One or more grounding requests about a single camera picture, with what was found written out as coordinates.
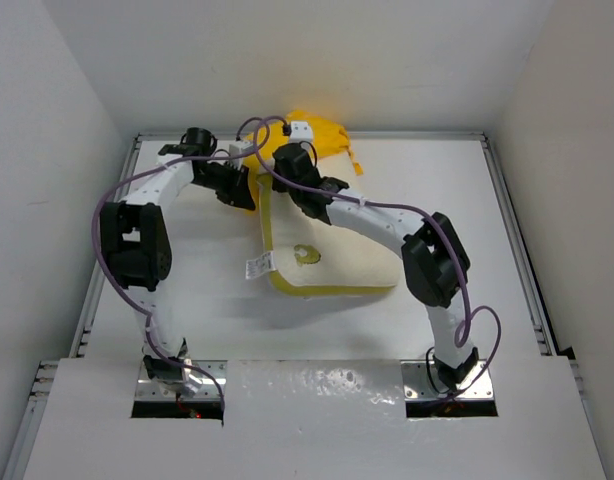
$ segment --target fabric tag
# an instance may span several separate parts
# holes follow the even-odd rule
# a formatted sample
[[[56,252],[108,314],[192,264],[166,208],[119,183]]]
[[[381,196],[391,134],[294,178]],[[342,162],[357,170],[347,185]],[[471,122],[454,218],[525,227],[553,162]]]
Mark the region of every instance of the fabric tag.
[[[254,280],[266,273],[274,271],[276,271],[274,252],[270,250],[263,253],[258,258],[247,260],[247,265],[245,266],[245,279]]]

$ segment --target white enclosure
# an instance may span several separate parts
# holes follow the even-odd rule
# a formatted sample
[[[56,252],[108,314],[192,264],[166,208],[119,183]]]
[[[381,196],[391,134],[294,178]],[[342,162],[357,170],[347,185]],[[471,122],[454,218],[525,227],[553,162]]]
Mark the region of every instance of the white enclosure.
[[[484,129],[551,0],[45,0],[121,128],[294,108],[355,129]]]
[[[89,217],[131,138],[301,108],[354,130],[490,135],[614,479],[614,1],[553,3],[0,1],[0,478],[38,361],[68,354]],[[133,355],[117,347],[92,344]],[[563,435],[582,431],[578,406]]]

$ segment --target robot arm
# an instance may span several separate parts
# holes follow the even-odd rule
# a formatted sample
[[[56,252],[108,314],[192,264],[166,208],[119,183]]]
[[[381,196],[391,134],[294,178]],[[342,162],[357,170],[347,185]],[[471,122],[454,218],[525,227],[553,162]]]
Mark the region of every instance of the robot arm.
[[[427,309],[438,375],[448,388],[455,390],[476,365],[478,350],[469,340],[461,347],[455,345],[454,334],[464,319],[464,311],[462,302],[454,300],[459,291],[457,272],[436,231],[427,222],[421,226],[419,217],[412,212],[367,205],[364,197],[347,183],[321,177],[309,155],[295,144],[278,148],[274,159],[275,172],[294,183],[359,200],[354,203],[305,192],[276,180],[273,184],[276,191],[289,193],[307,216],[358,232],[402,259],[407,287]],[[438,212],[432,217],[441,226],[466,272],[470,261],[451,222]]]
[[[129,297],[152,313],[150,336],[169,358],[186,353],[185,339],[176,327],[167,279],[172,252],[163,215],[189,184],[211,188],[223,203],[253,210],[247,185],[248,168],[218,161],[189,161],[167,166],[181,156],[210,156],[216,140],[207,130],[190,128],[178,145],[165,145],[158,163],[166,168],[119,202],[108,202],[100,213],[101,250],[105,261]],[[136,312],[142,333],[145,363],[160,378],[181,372],[158,360],[145,332],[145,316]]]

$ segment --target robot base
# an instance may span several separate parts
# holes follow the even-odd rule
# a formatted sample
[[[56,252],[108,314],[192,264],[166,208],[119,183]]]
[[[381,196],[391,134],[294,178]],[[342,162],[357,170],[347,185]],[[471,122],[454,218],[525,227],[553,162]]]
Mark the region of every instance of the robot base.
[[[484,363],[479,361],[458,388],[466,388]],[[429,382],[425,360],[402,361],[401,370],[407,418],[498,416],[489,371],[483,373],[469,390],[455,400],[443,402],[445,395],[437,393]],[[436,387],[444,393],[447,387],[438,378],[433,360],[430,360],[429,372]]]
[[[225,391],[227,362],[185,360],[211,373]],[[222,420],[220,397],[214,383],[194,371],[188,372],[188,380],[163,382],[150,379],[141,362],[140,374],[134,394],[132,418],[192,418]],[[180,396],[176,392],[187,392]]]

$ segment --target purple cable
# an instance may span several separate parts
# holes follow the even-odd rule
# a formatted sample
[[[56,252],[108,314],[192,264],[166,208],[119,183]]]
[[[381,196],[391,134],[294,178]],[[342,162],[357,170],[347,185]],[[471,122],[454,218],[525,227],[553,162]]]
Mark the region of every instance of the purple cable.
[[[240,140],[240,135],[243,133],[243,130],[245,129],[245,127],[247,125],[249,125],[251,122],[255,122],[255,121],[262,122],[262,120],[263,119],[261,117],[249,117],[247,120],[245,120],[242,123],[242,125],[240,127],[238,127],[238,130],[236,130],[236,140]],[[279,120],[279,121],[283,122],[285,125],[287,125],[287,120],[285,120],[280,115],[271,115],[271,116],[265,118],[265,122],[266,123],[269,123],[272,120]]]
[[[250,156],[252,153],[257,153],[258,149],[262,148],[265,143],[267,143],[267,140],[269,139],[269,134],[263,139],[262,143],[260,145],[258,145],[257,143],[253,146],[252,151],[247,151],[245,153],[242,153],[240,155],[234,155],[234,156],[228,156],[228,157],[220,157],[221,160],[238,160],[240,158],[245,158]],[[167,167],[170,167],[172,165],[176,165],[178,163],[183,163],[183,162],[189,162],[192,160],[198,160],[198,161],[209,161],[209,160],[215,160],[216,158],[214,157],[182,157],[182,158],[176,158],[170,162],[167,162],[165,165],[156,167],[156,168],[152,168],[151,170],[147,170],[146,172],[142,172],[142,173],[138,173],[136,175],[132,175],[129,178],[126,178],[124,180],[121,180],[120,182],[118,182],[116,185],[114,185],[113,187],[111,187],[109,190],[107,190],[103,196],[100,198],[100,200],[98,201],[98,204],[96,204],[96,208],[94,209],[94,214],[92,216],[91,219],[91,243],[94,247],[94,254],[96,255],[96,260],[98,261],[98,264],[100,265],[100,268],[103,271],[103,274],[105,275],[105,278],[107,278],[107,281],[109,282],[109,284],[112,286],[112,288],[116,291],[116,293],[118,294],[118,296],[120,296],[120,298],[122,298],[125,303],[127,305],[129,305],[131,308],[133,308],[134,310],[136,310],[139,313],[142,313],[143,315],[145,315],[145,338],[147,340],[147,343],[149,344],[149,346],[151,347],[151,349],[154,351],[154,353],[165,363],[167,363],[168,365],[171,365],[173,367],[176,368],[186,368],[189,370],[193,370],[196,371],[198,373],[200,373],[201,375],[205,376],[206,378],[210,379],[214,385],[216,386],[216,389],[218,390],[218,396],[220,397],[220,408],[221,410],[224,412],[225,411],[225,395],[223,393],[223,389],[221,388],[220,384],[216,381],[216,378],[211,375],[209,372],[203,370],[200,367],[197,367],[195,365],[186,365],[182,362],[177,362],[175,360],[172,360],[171,358],[168,358],[167,355],[165,355],[163,352],[161,352],[158,348],[158,346],[155,344],[151,333],[149,331],[149,327],[151,326],[151,318],[152,318],[152,313],[141,307],[138,303],[134,302],[129,295],[127,295],[127,293],[123,290],[123,288],[118,284],[118,282],[116,281],[116,279],[114,278],[114,276],[112,275],[111,271],[109,270],[109,267],[107,266],[107,262],[105,262],[105,258],[103,257],[102,251],[101,251],[101,247],[100,247],[100,242],[99,242],[99,235],[98,235],[98,219],[100,218],[100,212],[103,209],[105,202],[107,202],[107,200],[112,197],[114,195],[114,193],[116,193],[116,191],[119,188],[124,187],[125,185],[130,184],[133,181],[139,180],[141,178],[145,178],[148,176],[151,176],[155,173],[159,173],[162,172],[163,170],[165,170]]]

